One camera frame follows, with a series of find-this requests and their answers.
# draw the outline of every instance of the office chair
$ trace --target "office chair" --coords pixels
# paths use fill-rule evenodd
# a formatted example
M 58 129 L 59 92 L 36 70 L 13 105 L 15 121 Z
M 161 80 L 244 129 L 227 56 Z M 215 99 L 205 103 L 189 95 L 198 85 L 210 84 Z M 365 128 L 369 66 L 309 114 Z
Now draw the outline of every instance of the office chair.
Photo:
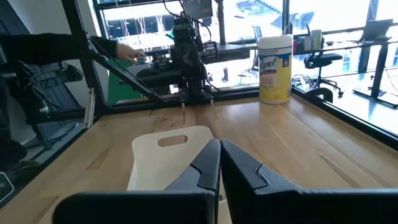
M 308 36 L 310 36 L 310 27 L 306 22 L 305 25 L 307 26 Z M 324 41 L 325 39 L 322 37 L 321 46 L 323 46 Z M 341 59 L 343 59 L 343 56 L 335 53 L 329 53 L 329 54 L 319 53 L 318 55 L 312 53 L 308 59 L 307 58 L 304 59 L 305 68 L 307 69 L 319 68 L 319 74 L 315 82 L 314 88 L 319 88 L 321 83 L 323 83 L 332 86 L 333 89 L 338 90 L 339 96 L 343 96 L 344 92 L 341 90 L 340 87 L 337 86 L 337 82 L 324 79 L 321 76 L 322 67 L 330 65 L 331 63 L 333 63 L 334 60 L 341 60 Z
M 258 46 L 259 38 L 262 37 L 261 28 L 259 26 L 253 26 L 253 30 L 254 30 L 254 38 L 256 39 L 256 44 Z M 257 71 L 257 72 L 259 71 L 259 52 L 258 52 L 258 50 L 256 50 L 256 53 L 254 53 L 254 61 L 253 61 L 251 70 Z

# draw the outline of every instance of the person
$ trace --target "person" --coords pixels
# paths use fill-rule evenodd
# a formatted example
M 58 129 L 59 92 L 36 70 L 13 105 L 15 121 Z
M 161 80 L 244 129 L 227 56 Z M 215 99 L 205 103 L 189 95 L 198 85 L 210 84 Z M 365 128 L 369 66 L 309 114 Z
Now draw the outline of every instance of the person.
M 92 36 L 99 53 L 135 63 L 143 57 L 141 50 L 114 40 Z M 76 39 L 68 34 L 0 35 L 0 46 L 8 62 L 20 60 L 27 64 L 45 65 L 62 60 L 78 59 Z

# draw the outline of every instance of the wall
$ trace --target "wall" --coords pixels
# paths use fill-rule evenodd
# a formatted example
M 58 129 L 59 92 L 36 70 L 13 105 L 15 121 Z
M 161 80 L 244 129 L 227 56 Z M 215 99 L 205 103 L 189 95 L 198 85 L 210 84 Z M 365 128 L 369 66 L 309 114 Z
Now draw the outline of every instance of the wall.
M 70 34 L 67 17 L 61 0 L 8 0 L 12 8 L 20 17 L 31 34 L 55 33 Z M 81 17 L 86 30 L 90 35 L 100 35 L 91 0 L 78 0 Z M 79 60 L 70 60 L 68 63 L 81 69 Z M 108 71 L 96 64 L 99 80 L 108 98 Z M 82 107 L 86 105 L 86 81 L 67 83 L 73 96 Z

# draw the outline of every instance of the lysol disinfecting wipes container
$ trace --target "lysol disinfecting wipes container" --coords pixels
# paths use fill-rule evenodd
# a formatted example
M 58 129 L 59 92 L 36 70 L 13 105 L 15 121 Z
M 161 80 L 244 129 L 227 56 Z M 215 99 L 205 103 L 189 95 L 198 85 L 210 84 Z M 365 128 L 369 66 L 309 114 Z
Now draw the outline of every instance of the lysol disinfecting wipes container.
M 259 96 L 263 103 L 286 103 L 292 91 L 293 36 L 259 39 Z

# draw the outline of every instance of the person's hand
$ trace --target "person's hand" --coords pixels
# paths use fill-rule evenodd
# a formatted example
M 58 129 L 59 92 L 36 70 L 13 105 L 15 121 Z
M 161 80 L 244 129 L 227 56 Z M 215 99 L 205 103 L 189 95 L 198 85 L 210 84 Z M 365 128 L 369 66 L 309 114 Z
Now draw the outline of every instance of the person's hand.
M 137 64 L 135 58 L 145 57 L 143 50 L 134 50 L 128 45 L 117 44 L 116 46 L 116 56 L 122 60 L 128 60 L 133 64 Z

